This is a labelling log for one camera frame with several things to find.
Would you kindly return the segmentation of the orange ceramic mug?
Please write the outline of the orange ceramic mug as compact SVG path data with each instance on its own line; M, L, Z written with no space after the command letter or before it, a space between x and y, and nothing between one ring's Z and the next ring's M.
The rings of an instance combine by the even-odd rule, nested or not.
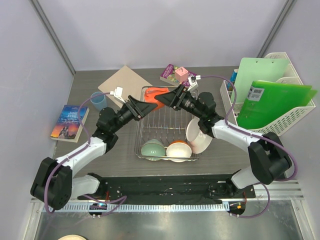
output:
M144 92L144 100L147 103L157 104L154 111L163 108L165 105L160 101L155 99L155 96L168 93L169 89L167 87L148 87Z

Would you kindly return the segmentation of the blue plastic cup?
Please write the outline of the blue plastic cup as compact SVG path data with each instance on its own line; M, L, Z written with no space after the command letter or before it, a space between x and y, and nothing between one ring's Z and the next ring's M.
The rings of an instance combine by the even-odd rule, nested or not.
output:
M91 95L90 101L98 111L101 111L108 106L106 95L100 91L94 92Z

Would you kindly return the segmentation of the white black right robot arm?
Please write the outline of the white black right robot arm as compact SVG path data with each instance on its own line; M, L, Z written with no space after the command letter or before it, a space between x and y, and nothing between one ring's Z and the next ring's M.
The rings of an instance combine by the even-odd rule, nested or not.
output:
M283 181L285 171L292 166L292 160L277 134L256 133L228 122L216 112L216 102L210 92L202 92L194 98L180 85L154 98L176 111L183 109L197 117L199 130L203 134L226 141L248 153L250 165L234 173L227 181L225 190L230 197L238 197L249 185Z

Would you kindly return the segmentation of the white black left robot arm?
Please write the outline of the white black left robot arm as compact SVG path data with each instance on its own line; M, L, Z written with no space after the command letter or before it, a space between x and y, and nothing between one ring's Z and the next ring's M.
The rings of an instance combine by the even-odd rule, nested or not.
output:
M107 188L97 177L75 178L75 174L114 147L118 130L131 120L141 120L156 107L155 103L129 96L118 111L103 108L99 112L97 129L86 143L58 159L46 157L42 160L30 189L31 195L44 203L49 214L62 209L74 197L90 194L97 200L102 199Z

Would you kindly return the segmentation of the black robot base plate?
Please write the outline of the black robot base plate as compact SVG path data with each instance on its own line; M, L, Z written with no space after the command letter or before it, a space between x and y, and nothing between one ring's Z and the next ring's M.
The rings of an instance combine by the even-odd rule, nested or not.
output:
M101 177L91 197L116 200L126 196L127 205L204 205L220 204L223 199L255 198L252 185L232 189L231 174L157 175Z

